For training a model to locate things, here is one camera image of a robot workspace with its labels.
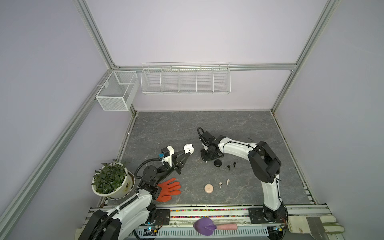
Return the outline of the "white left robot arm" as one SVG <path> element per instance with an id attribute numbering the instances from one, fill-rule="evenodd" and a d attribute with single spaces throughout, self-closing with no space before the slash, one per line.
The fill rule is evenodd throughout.
<path id="1" fill-rule="evenodd" d="M 191 144 L 173 153 L 171 147 L 162 149 L 156 161 L 162 166 L 144 169 L 136 193 L 117 207 L 94 212 L 83 228 L 79 240 L 123 240 L 142 224 L 156 221 L 156 204 L 162 188 L 159 183 L 171 173 L 181 173 L 187 159 L 193 154 Z"/>

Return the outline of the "white earbud charging case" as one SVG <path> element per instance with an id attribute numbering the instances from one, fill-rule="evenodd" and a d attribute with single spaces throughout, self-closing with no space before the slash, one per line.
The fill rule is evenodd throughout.
<path id="1" fill-rule="evenodd" d="M 184 145 L 184 153 L 185 154 L 193 154 L 194 153 L 194 147 L 193 147 L 193 145 L 192 144 L 186 144 L 186 145 Z"/>

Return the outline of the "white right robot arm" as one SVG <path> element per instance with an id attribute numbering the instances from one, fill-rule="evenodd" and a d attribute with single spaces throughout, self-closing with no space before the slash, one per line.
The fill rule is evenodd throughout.
<path id="1" fill-rule="evenodd" d="M 234 155 L 249 161 L 254 175 L 262 184 L 265 220 L 269 223 L 288 220 L 288 210 L 280 194 L 282 163 L 266 142 L 260 141 L 254 144 L 235 141 L 226 136 L 216 138 L 201 127 L 197 128 L 197 133 L 204 147 L 201 150 L 203 161 L 213 161 L 216 167 L 221 165 L 221 159 L 226 155 Z"/>

